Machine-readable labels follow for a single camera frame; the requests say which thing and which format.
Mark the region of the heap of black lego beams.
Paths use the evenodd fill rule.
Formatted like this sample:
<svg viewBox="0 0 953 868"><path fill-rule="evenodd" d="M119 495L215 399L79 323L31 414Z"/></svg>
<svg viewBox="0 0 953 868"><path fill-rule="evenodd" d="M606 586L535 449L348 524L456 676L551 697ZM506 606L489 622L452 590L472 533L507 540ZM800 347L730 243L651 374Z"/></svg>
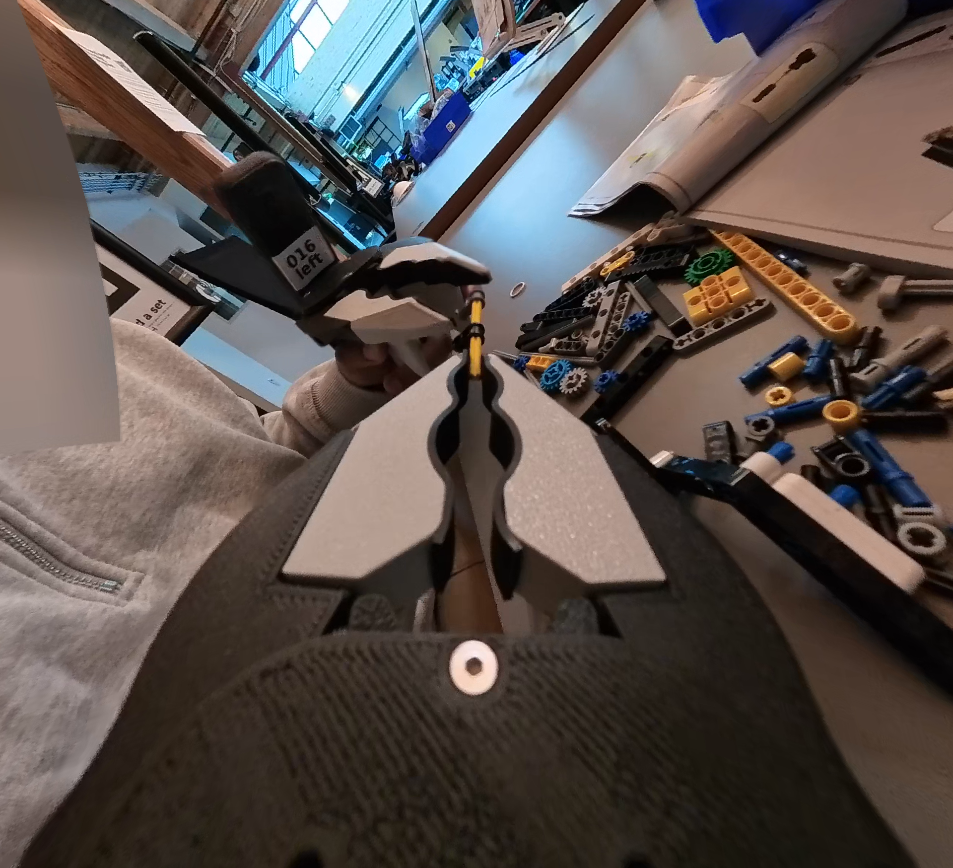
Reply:
<svg viewBox="0 0 953 868"><path fill-rule="evenodd" d="M637 257L632 265L616 272L608 281L603 281L600 276L587 278L565 294L560 294L542 312L563 305L579 305L591 289L602 285L609 286L619 281L633 283L641 276L648 276L653 281L681 279L686 267L697 259L697 245L694 242L645 246L636 251Z"/></svg>

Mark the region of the pile of small lego pins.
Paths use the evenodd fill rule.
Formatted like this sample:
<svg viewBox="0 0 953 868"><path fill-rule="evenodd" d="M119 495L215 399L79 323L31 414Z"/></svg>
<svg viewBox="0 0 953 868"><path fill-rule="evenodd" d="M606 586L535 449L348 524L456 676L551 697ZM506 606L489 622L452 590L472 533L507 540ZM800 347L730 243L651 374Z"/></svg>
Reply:
<svg viewBox="0 0 953 868"><path fill-rule="evenodd" d="M920 588L926 577L918 557L921 549L908 538L918 531L925 532L932 540L929 551L943 556L947 551L947 520L914 476L885 448L875 429L882 418L888 417L886 406L928 377L919 361L946 339L944 328L928 326L888 355L873 358L865 368L852 373L844 372L840 357L831 355L826 359L828 394L800 401L775 399L769 394L767 408L745 417L751 434L764 424L768 424L769 432L815 418L828 424L835 450L828 445L814 450L832 467L832 473L840 476L843 485L825 495L809 482L782 472L781 464L792 453L785 444L771 452L773 464L764 480L812 520L828 526L850 551L907 593ZM880 485L892 498L889 510L899 546L887 536L866 533L849 512L860 499L861 485L869 483Z"/></svg>

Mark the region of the white paper sign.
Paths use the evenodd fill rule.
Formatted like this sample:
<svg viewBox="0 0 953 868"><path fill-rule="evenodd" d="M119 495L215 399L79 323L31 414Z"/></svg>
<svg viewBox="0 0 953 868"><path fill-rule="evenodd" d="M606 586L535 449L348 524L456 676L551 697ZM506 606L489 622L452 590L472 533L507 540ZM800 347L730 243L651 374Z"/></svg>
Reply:
<svg viewBox="0 0 953 868"><path fill-rule="evenodd" d="M168 100L160 96L133 68L99 40L63 24L54 24L72 42L81 47L100 68L125 87L162 123L178 134L203 136L202 130L189 121Z"/></svg>

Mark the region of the open instruction booklet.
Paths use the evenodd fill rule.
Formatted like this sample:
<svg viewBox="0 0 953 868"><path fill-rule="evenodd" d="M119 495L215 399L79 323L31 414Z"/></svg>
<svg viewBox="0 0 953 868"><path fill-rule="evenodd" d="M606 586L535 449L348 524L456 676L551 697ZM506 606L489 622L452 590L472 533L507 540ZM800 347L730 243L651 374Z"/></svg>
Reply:
<svg viewBox="0 0 953 868"><path fill-rule="evenodd" d="M951 10L825 0L743 67L687 75L570 209L685 217L951 277Z"/></svg>

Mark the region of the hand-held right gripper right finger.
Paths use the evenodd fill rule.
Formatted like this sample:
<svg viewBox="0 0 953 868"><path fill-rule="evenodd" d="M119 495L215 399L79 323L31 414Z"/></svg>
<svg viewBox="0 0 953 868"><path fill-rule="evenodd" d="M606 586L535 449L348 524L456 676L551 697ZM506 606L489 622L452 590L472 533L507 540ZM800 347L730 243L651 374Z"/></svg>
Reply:
<svg viewBox="0 0 953 868"><path fill-rule="evenodd" d="M492 354L480 385L480 544L506 634L569 598L663 588L666 574L595 433Z"/></svg>

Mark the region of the black metal rack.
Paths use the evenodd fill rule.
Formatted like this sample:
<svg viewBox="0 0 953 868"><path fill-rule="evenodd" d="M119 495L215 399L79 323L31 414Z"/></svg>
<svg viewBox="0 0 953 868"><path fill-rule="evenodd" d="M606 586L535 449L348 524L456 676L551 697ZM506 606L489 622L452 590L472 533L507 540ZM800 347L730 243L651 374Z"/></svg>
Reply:
<svg viewBox="0 0 953 868"><path fill-rule="evenodd" d="M150 30L136 32L135 40L247 147L273 153L286 162L325 230L346 252L396 240L392 213L379 197L365 189L336 147L308 139L305 131L270 106L242 78L213 75L213 82L241 99L261 117L276 140L291 148L290 153L280 152L200 75L197 64L187 61L166 40Z"/></svg>

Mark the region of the wooden shelf board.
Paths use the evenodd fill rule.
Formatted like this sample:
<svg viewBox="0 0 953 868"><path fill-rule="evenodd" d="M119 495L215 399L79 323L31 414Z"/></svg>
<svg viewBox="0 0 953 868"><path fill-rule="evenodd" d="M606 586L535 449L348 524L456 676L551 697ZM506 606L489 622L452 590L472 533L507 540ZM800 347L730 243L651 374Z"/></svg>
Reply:
<svg viewBox="0 0 953 868"><path fill-rule="evenodd" d="M204 134L178 134L162 123L54 25L65 22L40 0L17 1L51 87L226 216L212 187L231 161Z"/></svg>

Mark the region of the person's left forearm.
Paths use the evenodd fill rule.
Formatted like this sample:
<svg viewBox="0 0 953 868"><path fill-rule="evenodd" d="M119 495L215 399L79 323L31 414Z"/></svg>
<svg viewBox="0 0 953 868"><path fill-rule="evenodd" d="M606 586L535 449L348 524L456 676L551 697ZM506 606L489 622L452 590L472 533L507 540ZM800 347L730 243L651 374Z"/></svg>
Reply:
<svg viewBox="0 0 953 868"><path fill-rule="evenodd" d="M388 399L386 393L351 385L333 359L297 379L281 408L264 414L260 421L274 443L311 456L335 435L371 416Z"/></svg>

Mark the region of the long black lego beam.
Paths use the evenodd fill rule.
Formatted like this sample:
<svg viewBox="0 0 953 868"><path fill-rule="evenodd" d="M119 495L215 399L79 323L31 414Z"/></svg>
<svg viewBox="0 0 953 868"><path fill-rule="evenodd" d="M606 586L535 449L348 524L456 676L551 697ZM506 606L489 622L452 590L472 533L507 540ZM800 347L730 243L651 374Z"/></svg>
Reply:
<svg viewBox="0 0 953 868"><path fill-rule="evenodd" d="M673 355L673 339L656 337L637 352L625 368L618 370L625 376L619 387L598 395L580 416L591 428L600 422L612 423L617 414L637 395Z"/></svg>

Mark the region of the long white lego beam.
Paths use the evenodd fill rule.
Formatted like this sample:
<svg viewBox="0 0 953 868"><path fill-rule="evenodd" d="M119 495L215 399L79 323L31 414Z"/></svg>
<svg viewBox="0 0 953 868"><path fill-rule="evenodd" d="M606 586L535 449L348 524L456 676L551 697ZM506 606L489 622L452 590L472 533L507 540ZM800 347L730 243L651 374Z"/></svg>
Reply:
<svg viewBox="0 0 953 868"><path fill-rule="evenodd" d="M653 226L648 223L643 226L635 233L631 234L624 241L618 243L616 246L611 248L609 251L598 257L596 260L591 262L588 266L582 268L578 273L576 273L571 278L567 279L565 283L560 288L560 294L565 294L567 291L573 289L576 285L587 278L592 278L600 276L602 268L607 266L618 258L624 256L630 251L638 250L643 247L645 240L647 239L649 233L651 232Z"/></svg>

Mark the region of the green lego gear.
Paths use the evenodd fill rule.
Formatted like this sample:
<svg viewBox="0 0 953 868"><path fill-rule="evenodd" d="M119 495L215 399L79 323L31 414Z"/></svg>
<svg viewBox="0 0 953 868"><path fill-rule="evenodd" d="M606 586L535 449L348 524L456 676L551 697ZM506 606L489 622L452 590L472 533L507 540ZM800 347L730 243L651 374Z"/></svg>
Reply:
<svg viewBox="0 0 953 868"><path fill-rule="evenodd" d="M699 254L684 271L684 280L691 288L698 288L712 276L720 276L736 265L737 256L723 246Z"/></svg>

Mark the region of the person's left hand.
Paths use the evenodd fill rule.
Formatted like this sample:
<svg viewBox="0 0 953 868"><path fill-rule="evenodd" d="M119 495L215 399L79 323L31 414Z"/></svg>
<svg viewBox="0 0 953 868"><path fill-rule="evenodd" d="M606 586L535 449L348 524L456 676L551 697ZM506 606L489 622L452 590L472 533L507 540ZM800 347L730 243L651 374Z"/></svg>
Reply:
<svg viewBox="0 0 953 868"><path fill-rule="evenodd" d="M407 365L394 360L386 345L341 343L335 350L336 364L343 378L355 387L394 397L413 385L419 376Z"/></svg>

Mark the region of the yellow lego frame brick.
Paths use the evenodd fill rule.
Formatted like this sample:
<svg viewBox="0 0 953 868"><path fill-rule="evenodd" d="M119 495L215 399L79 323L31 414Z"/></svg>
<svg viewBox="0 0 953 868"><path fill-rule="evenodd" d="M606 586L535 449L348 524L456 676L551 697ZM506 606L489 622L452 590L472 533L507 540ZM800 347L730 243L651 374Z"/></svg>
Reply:
<svg viewBox="0 0 953 868"><path fill-rule="evenodd" d="M692 327L706 325L725 317L756 298L737 266L709 275L698 286L684 292L686 319Z"/></svg>

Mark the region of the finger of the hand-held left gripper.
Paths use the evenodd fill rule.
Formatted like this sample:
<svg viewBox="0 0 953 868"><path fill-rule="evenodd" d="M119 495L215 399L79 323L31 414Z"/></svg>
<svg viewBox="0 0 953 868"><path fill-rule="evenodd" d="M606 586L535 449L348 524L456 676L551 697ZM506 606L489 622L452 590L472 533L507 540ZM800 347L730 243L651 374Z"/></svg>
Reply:
<svg viewBox="0 0 953 868"><path fill-rule="evenodd" d="M325 344L359 341L365 345L394 345L450 334L452 318L416 298L369 297L352 291L320 315L320 340Z"/></svg>
<svg viewBox="0 0 953 868"><path fill-rule="evenodd" d="M492 273L482 263L430 239L408 239L381 251L373 289L483 286Z"/></svg>

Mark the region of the black and white lego assembly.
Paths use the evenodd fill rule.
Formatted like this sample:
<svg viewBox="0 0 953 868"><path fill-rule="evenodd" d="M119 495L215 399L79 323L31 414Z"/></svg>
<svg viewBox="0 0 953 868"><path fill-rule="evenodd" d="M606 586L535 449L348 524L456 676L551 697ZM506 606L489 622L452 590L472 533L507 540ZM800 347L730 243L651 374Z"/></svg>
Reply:
<svg viewBox="0 0 953 868"><path fill-rule="evenodd" d="M841 604L947 694L952 631L917 592L926 569L833 497L783 469L774 452L739 466L663 451L646 458L608 420L594 429L631 452L672 493L732 506Z"/></svg>

